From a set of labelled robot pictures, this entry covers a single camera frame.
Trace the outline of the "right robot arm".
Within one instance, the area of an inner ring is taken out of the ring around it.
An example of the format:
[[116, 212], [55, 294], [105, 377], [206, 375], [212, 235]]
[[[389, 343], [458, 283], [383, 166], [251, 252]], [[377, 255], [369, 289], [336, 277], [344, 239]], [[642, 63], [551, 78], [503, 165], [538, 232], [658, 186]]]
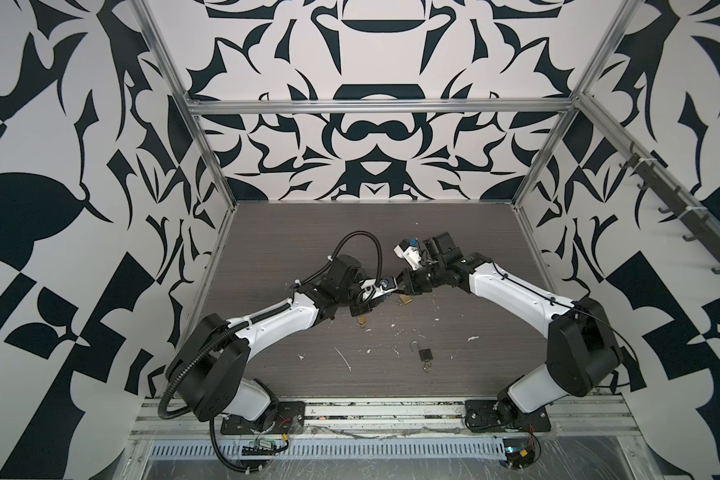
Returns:
[[554, 294], [479, 254], [464, 254], [449, 233], [403, 240], [395, 255], [408, 267], [397, 284], [409, 296], [458, 287], [505, 309], [546, 340], [542, 365], [497, 396], [503, 423], [533, 414], [566, 396], [584, 397], [623, 362], [617, 335], [597, 301]]

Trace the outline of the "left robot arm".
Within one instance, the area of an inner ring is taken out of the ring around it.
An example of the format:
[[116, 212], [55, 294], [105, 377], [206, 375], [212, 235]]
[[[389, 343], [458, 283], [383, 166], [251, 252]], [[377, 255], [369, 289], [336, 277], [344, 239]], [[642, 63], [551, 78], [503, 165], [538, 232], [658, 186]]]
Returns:
[[[355, 237], [374, 245], [373, 276], [357, 259], [341, 253]], [[341, 308], [355, 316], [369, 311], [385, 295], [382, 267], [378, 238], [368, 231], [353, 231], [339, 241], [323, 267], [295, 282], [286, 299], [242, 317], [211, 314], [200, 320], [166, 368], [158, 417], [172, 420], [193, 414], [209, 423], [219, 416], [234, 416], [255, 431], [270, 428], [279, 400], [263, 382], [244, 377], [249, 361], [290, 335], [334, 319]]]

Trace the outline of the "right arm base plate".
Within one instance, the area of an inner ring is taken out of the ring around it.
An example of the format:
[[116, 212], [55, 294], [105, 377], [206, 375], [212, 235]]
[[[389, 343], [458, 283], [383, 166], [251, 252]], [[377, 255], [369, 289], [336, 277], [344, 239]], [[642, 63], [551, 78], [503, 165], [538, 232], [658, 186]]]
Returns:
[[510, 400], [467, 400], [464, 422], [473, 433], [528, 432], [548, 433], [551, 421], [545, 408], [525, 413]]

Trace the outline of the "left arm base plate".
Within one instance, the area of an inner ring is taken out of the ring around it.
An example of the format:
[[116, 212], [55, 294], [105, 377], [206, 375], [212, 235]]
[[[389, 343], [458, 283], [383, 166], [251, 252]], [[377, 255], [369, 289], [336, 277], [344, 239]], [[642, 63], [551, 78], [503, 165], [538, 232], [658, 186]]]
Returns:
[[277, 409], [270, 406], [256, 420], [246, 420], [238, 415], [224, 415], [220, 433], [222, 435], [277, 434], [281, 425], [300, 426], [305, 413], [304, 401], [280, 401]]

